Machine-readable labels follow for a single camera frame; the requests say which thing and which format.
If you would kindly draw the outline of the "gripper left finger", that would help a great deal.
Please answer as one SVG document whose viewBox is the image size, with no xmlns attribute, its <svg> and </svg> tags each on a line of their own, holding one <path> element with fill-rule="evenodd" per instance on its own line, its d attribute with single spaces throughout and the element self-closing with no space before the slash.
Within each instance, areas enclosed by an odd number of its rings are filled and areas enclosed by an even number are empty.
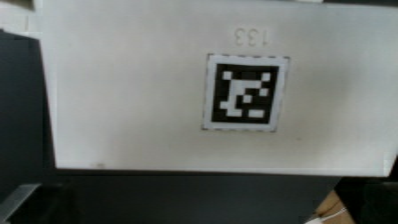
<svg viewBox="0 0 398 224">
<path fill-rule="evenodd" d="M 0 224 L 74 224 L 73 191 L 65 184 L 21 184 L 0 203 Z"/>
</svg>

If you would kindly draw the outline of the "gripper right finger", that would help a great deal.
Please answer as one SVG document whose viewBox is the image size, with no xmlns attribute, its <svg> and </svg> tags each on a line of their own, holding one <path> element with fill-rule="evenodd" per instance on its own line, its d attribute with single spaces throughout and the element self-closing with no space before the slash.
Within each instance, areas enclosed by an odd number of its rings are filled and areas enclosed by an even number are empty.
<svg viewBox="0 0 398 224">
<path fill-rule="evenodd" d="M 359 223 L 398 224 L 398 182 L 366 185 Z"/>
</svg>

